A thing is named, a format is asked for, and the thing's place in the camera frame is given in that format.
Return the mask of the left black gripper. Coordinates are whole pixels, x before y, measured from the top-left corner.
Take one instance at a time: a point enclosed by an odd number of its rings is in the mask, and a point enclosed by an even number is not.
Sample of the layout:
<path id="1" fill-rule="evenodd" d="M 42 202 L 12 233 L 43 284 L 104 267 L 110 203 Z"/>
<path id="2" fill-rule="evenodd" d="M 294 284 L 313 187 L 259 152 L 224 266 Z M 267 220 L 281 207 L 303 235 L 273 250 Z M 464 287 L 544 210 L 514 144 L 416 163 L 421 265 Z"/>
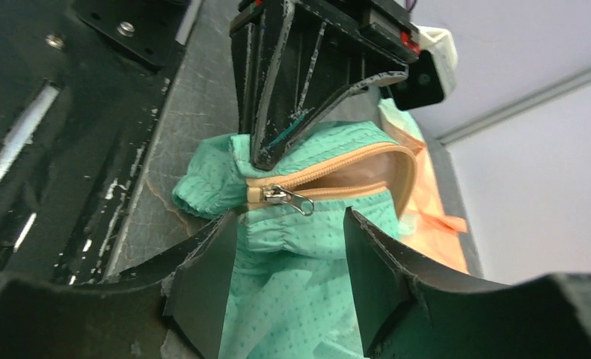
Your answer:
<path id="1" fill-rule="evenodd" d="M 230 45 L 253 166 L 273 169 L 345 98 L 405 80 L 419 35 L 395 1 L 241 1 Z"/>

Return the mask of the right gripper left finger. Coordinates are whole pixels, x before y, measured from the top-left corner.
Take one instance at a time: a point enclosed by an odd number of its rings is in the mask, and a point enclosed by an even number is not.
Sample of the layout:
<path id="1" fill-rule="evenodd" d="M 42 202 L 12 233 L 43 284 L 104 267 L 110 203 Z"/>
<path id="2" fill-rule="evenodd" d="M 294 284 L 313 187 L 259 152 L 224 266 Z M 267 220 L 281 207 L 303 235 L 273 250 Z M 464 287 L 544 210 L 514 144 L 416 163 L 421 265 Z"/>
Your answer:
<path id="1" fill-rule="evenodd" d="M 0 272 L 0 358 L 158 358 L 173 338 L 194 358 L 217 358 L 236 230 L 227 211 L 95 284 Z"/>

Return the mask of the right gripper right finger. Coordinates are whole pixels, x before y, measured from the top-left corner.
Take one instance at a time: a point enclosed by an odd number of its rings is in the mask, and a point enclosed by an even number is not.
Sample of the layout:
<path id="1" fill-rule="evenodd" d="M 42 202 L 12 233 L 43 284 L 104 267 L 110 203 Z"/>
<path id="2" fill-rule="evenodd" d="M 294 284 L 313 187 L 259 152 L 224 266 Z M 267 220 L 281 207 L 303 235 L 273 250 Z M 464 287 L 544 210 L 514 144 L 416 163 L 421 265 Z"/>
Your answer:
<path id="1" fill-rule="evenodd" d="M 473 277 L 344 217 L 367 358 L 591 358 L 591 274 L 516 285 Z"/>

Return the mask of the orange and mint hooded jacket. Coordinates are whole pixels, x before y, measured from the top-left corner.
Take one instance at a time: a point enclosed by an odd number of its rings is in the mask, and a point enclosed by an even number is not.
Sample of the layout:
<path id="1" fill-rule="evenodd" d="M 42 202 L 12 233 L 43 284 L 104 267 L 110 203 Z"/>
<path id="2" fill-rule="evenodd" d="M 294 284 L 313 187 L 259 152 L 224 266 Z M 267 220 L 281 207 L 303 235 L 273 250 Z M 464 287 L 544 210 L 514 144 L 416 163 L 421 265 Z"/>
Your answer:
<path id="1" fill-rule="evenodd" d="M 174 187 L 183 211 L 242 207 L 221 358 L 362 358 L 346 260 L 353 208 L 384 233 L 467 272 L 463 218 L 447 215 L 413 117 L 381 99 L 378 121 L 315 125 L 271 171 L 251 165 L 248 135 L 201 142 Z"/>

